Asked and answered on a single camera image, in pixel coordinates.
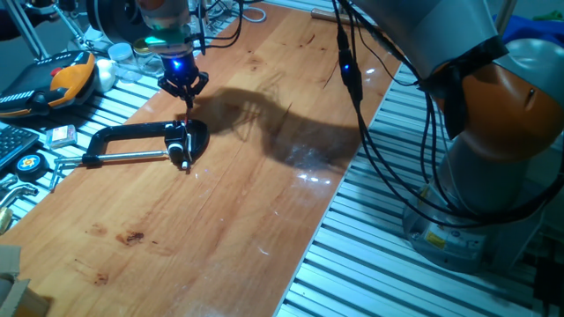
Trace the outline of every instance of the metal rod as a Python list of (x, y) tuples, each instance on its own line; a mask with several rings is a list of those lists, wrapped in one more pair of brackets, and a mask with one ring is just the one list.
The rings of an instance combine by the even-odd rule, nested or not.
[(11, 191), (4, 196), (2, 201), (0, 201), (0, 207), (8, 207), (13, 201), (18, 199), (18, 197), (22, 195), (37, 195), (39, 194), (39, 190), (30, 185), (21, 185), (17, 186), (16, 188), (12, 189)]
[(61, 18), (64, 24), (67, 25), (67, 27), (70, 29), (72, 35), (74, 35), (74, 38), (77, 39), (78, 43), (82, 44), (85, 38), (85, 34), (82, 32), (82, 30), (77, 26), (76, 23), (74, 23), (74, 21), (67, 18), (63, 10), (61, 10), (56, 4), (53, 4), (53, 9), (55, 9), (56, 13), (59, 15), (59, 18)]
[(508, 27), (509, 19), (511, 18), (511, 14), (513, 14), (516, 4), (517, 0), (503, 1), (497, 18), (495, 19), (495, 29), (500, 36), (503, 36), (505, 33), (505, 29)]
[(103, 162), (115, 161), (122, 159), (150, 159), (158, 158), (168, 155), (167, 151), (142, 151), (142, 152), (132, 152), (132, 153), (120, 153), (120, 154), (104, 154), (98, 155), (98, 159)]
[(33, 28), (29, 18), (27, 18), (26, 13), (21, 8), (21, 6), (14, 0), (2, 0), (5, 9), (10, 14), (11, 20), (14, 25), (19, 30), (21, 37), (26, 41), (27, 46), (31, 50), (32, 54), (39, 60), (49, 57), (47, 50), (43, 47), (43, 43), (37, 36), (35, 29)]
[(14, 185), (17, 182), (18, 182), (18, 176), (12, 175), (6, 181), (4, 181), (2, 184), (0, 184), (0, 188), (1, 189), (8, 189), (8, 187), (10, 187), (11, 185)]
[[(132, 153), (119, 153), (119, 154), (103, 154), (96, 155), (96, 158), (102, 162), (125, 160), (125, 159), (150, 159), (159, 158), (168, 155), (167, 151), (142, 151), (142, 152), (132, 152)], [(53, 191), (55, 189), (56, 183), (59, 179), (59, 170), (61, 167), (67, 164), (80, 164), (82, 163), (82, 157), (75, 158), (57, 158), (55, 159), (55, 169), (53, 170), (53, 177), (49, 183), (49, 190)]]

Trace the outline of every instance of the wooden board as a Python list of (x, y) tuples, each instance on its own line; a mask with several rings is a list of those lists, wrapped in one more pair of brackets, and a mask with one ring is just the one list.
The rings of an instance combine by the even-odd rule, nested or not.
[[(23, 247), (21, 278), (51, 316), (272, 315), (360, 140), (336, 25), (259, 6), (264, 23), (197, 58), (210, 83), (193, 115), (212, 136), (190, 173), (166, 160), (78, 168), (0, 237)], [(358, 54), (369, 120), (390, 78)], [(128, 123), (183, 112), (159, 92)], [(108, 152), (158, 149), (150, 139)]]

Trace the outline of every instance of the yellow object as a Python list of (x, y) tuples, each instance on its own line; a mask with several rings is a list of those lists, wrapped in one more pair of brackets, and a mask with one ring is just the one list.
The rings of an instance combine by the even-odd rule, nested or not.
[(90, 54), (86, 64), (69, 66), (56, 73), (51, 80), (51, 91), (66, 88), (67, 92), (61, 99), (49, 102), (49, 105), (56, 107), (73, 100), (92, 75), (94, 62), (94, 55)]
[(436, 234), (434, 234), (430, 231), (425, 236), (425, 240), (427, 240), (430, 244), (434, 245), (435, 247), (440, 248), (441, 250), (444, 249), (444, 246), (447, 243), (447, 241), (445, 239), (439, 237), (438, 235), (436, 235)]
[(0, 235), (3, 235), (6, 230), (8, 230), (8, 225), (10, 225), (12, 214), (13, 212), (8, 208), (0, 208)]

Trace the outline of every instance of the white sticker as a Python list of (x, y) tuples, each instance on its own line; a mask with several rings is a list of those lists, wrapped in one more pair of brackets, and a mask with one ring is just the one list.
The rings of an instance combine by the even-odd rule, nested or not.
[(53, 141), (64, 140), (67, 138), (69, 126), (59, 127), (53, 129)]
[(447, 254), (461, 258), (476, 259), (484, 247), (486, 236), (431, 224), (428, 227), (425, 240)]

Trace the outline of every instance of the black cable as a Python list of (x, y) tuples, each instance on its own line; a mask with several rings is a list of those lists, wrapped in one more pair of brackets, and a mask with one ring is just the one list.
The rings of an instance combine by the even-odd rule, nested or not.
[[(333, 7), (335, 9), (337, 7), (335, 0), (333, 0)], [(340, 19), (338, 18), (337, 9), (336, 9), (336, 16), (337, 16), (337, 20), (338, 20), (339, 32), (341, 33), (341, 30), (343, 29), (343, 27), (342, 27), (342, 24), (340, 23)], [(417, 73), (415, 71), (413, 73), (417, 78), (419, 78), (419, 76), (417, 75)], [(351, 87), (348, 87), (348, 88), (349, 88), (349, 92), (353, 91), (353, 89)], [(434, 175), (435, 175), (435, 178), (438, 179), (437, 172), (436, 172), (436, 156), (435, 156), (436, 155), (436, 118), (434, 116), (433, 101), (430, 99), (430, 96), (428, 96), (428, 95), (426, 96), (426, 99), (427, 99), (427, 112), (428, 112), (429, 116), (431, 117), (432, 123), (434, 125), (434, 133), (433, 133), (433, 139), (434, 140), (433, 140), (433, 149), (432, 149), (433, 158), (432, 158), (432, 160), (433, 160)], [(496, 214), (493, 214), (492, 216), (484, 215), (484, 216), (480, 216), (480, 217), (478, 217), (477, 215), (473, 215), (473, 214), (463, 216), (463, 215), (460, 214), (460, 212), (458, 214), (453, 214), (452, 210), (445, 210), (442, 207), (436, 206), (436, 205), (434, 205), (430, 202), (426, 202), (426, 199), (424, 199), (424, 197), (421, 197), (419, 194), (415, 193), (415, 195), (418, 196), (421, 201), (423, 201), (424, 203), (427, 203), (429, 206), (437, 209), (438, 211), (441, 211), (441, 212), (448, 214), (448, 215), (451, 215), (453, 217), (466, 218), (466, 219), (470, 219), (470, 220), (473, 220), (473, 221), (479, 221), (478, 223), (473, 224), (473, 225), (453, 225), (453, 224), (448, 224), (448, 223), (442, 223), (440, 221), (437, 221), (434, 218), (429, 217), (427, 214), (423, 213), (422, 211), (420, 211), (417, 208), (415, 208), (414, 206), (412, 206), (405, 198), (403, 198), (393, 188), (393, 186), (391, 186), (391, 184), (388, 182), (388, 180), (386, 180), (383, 177), (382, 172), (377, 167), (377, 165), (373, 161), (373, 159), (372, 159), (372, 157), (371, 157), (371, 155), (368, 151), (367, 143), (366, 143), (366, 140), (364, 139), (364, 136), (367, 137), (368, 143), (372, 147), (372, 150), (375, 152), (376, 157), (378, 157), (378, 159), (380, 159), (380, 161), (386, 167), (388, 172), (392, 176), (394, 176), (394, 179), (396, 181), (398, 181), (403, 187), (405, 187), (405, 189), (407, 189), (410, 193), (413, 194), (412, 189), (409, 186), (407, 186), (407, 184), (405, 184), (399, 177), (397, 177), (397, 175), (393, 172), (393, 170), (390, 168), (390, 166), (387, 164), (387, 162), (383, 159), (383, 157), (379, 153), (379, 151), (375, 148), (374, 142), (372, 141), (372, 138), (370, 137), (370, 135), (368, 133), (366, 124), (364, 123), (364, 120), (363, 120), (361, 112), (360, 112), (360, 100), (355, 100), (354, 98), (352, 98), (352, 102), (354, 104), (355, 111), (357, 112), (357, 116), (358, 116), (358, 119), (359, 119), (359, 129), (360, 129), (360, 133), (361, 133), (361, 136), (362, 136), (363, 147), (365, 149), (365, 152), (367, 153), (368, 160), (370, 161), (373, 168), (376, 170), (376, 172), (382, 178), (384, 183), (386, 183), (386, 185), (392, 191), (392, 193), (394, 193), (394, 195), (396, 195), (398, 197), (398, 199), (400, 199), (403, 203), (405, 203), (408, 207), (410, 207), (410, 209), (417, 212), (423, 218), (425, 218), (425, 219), (427, 219), (431, 222), (434, 222), (438, 225), (446, 225), (446, 226), (456, 227), (456, 228), (475, 228), (475, 227), (480, 227), (480, 226), (485, 226), (485, 225), (505, 224), (505, 223), (508, 223), (508, 222), (522, 220), (522, 219), (525, 219), (527, 217), (530, 217), (539, 208), (541, 208), (542, 206), (544, 206), (545, 204), (550, 202), (560, 192), (560, 189), (564, 185), (564, 154), (563, 154), (562, 158), (561, 158), (561, 162), (560, 162), (560, 173), (558, 174), (558, 176), (557, 176), (556, 180), (553, 182), (553, 184), (549, 188), (547, 188), (545, 191), (543, 191), (543, 193), (541, 193), (541, 195), (538, 195), (537, 197), (535, 197), (534, 199), (531, 199), (529, 202), (523, 204), (522, 206), (520, 206), (516, 209), (513, 209), (513, 210), (509, 210), (508, 212), (496, 213)]]
[[(336, 9), (337, 8), (337, 4), (336, 4), (336, 0), (333, 0), (333, 8)], [(346, 39), (339, 39), (339, 36), (344, 34), (344, 36), (346, 36), (346, 33), (343, 31), (343, 25), (341, 23), (340, 18), (338, 17), (338, 14), (336, 14), (337, 16), (337, 24), (338, 24), (338, 41), (346, 41)], [(376, 146), (372, 140), (371, 137), (369, 137), (369, 134), (367, 132), (367, 127), (364, 124), (364, 122), (361, 122), (360, 124), (360, 129), (363, 130), (363, 133), (367, 134), (367, 140), (368, 140), (368, 144), (370, 145), (370, 147), (372, 148), (373, 152), (376, 154), (376, 157), (380, 160), (380, 162), (384, 165), (384, 167), (386, 168), (386, 170), (388, 170), (388, 173), (391, 174), (391, 176), (394, 178), (394, 180), (396, 180), (396, 182), (398, 182), (402, 187), (404, 187), (410, 194), (414, 195), (415, 197), (417, 197), (419, 200), (421, 200), (423, 203), (443, 212), (446, 214), (450, 214), (453, 215), (452, 211), (444, 208), (442, 206), (439, 206), (436, 203), (433, 203), (431, 201), (429, 201), (428, 199), (426, 199), (425, 197), (421, 196), (418, 192), (416, 192), (411, 186), (409, 186), (407, 183), (405, 183), (404, 180), (402, 180), (397, 174), (396, 172), (394, 172), (394, 170), (391, 168), (391, 166), (388, 164), (388, 162), (384, 159), (384, 157), (382, 156), (382, 154), (378, 151), (378, 149), (376, 149)], [(471, 214), (470, 216), (468, 216), (469, 219), (471, 220), (476, 220), (478, 218), (478, 216)]]
[(239, 2), (239, 25), (237, 26), (237, 30), (235, 30), (235, 33), (229, 37), (212, 37), (212, 36), (206, 36), (204, 37), (205, 39), (212, 39), (212, 40), (231, 40), (233, 39), (233, 41), (229, 44), (226, 45), (208, 45), (206, 46), (206, 48), (229, 48), (231, 46), (233, 46), (233, 44), (235, 44), (235, 42), (237, 40), (239, 40), (239, 36), (241, 35), (241, 26), (243, 23), (243, 4), (240, 1)]
[(209, 11), (211, 9), (213, 9), (214, 6), (218, 5), (221, 2), (221, 0), (216, 0), (212, 5), (210, 5), (207, 9), (205, 9), (205, 11)]
[(353, 23), (353, 14), (350, 11), (347, 11), (346, 14), (349, 16), (349, 21), (351, 21), (351, 46), (352, 46), (352, 58), (356, 61), (356, 43), (354, 39), (354, 23)]
[(243, 22), (243, 5), (241, 4), (241, 1), (240, 1), (239, 2), (239, 24), (237, 25), (237, 29), (235, 30), (235, 32), (231, 36), (228, 36), (228, 37), (204, 36), (204, 38), (207, 39), (207, 40), (232, 40), (233, 38), (235, 38), (233, 43), (231, 43), (229, 46), (226, 46), (228, 48), (228, 47), (232, 46), (237, 41), (237, 39), (239, 39), (239, 34), (241, 33), (242, 22)]
[(376, 59), (380, 62), (380, 64), (382, 65), (382, 67), (384, 68), (384, 70), (386, 71), (386, 73), (388, 73), (388, 75), (390, 76), (391, 80), (393, 80), (394, 82), (398, 83), (399, 85), (402, 86), (413, 86), (413, 85), (417, 85), (418, 81), (414, 81), (413, 83), (407, 84), (407, 83), (402, 83), (399, 80), (395, 79), (394, 76), (391, 74), (391, 72), (388, 70), (388, 67), (386, 66), (386, 64), (384, 63), (384, 61), (382, 60), (382, 58), (380, 58), (380, 56), (378, 56), (378, 54), (376, 54), (376, 52), (370, 48), (368, 46), (368, 44), (364, 41), (364, 37), (362, 36), (362, 31), (359, 30), (359, 34), (360, 34), (360, 41), (362, 42), (362, 45), (364, 45), (365, 48), (367, 48), (367, 50), (370, 51), (370, 53), (372, 53), (372, 55), (374, 57), (376, 57)]
[(421, 139), (421, 147), (419, 149), (419, 163), (421, 164), (421, 174), (423, 174), (423, 180), (426, 184), (429, 183), (429, 178), (427, 177), (427, 171), (425, 170), (425, 149), (427, 146), (427, 132), (429, 131), (430, 120), (431, 114), (427, 111), (427, 118), (425, 118), (425, 129), (423, 131), (423, 138)]

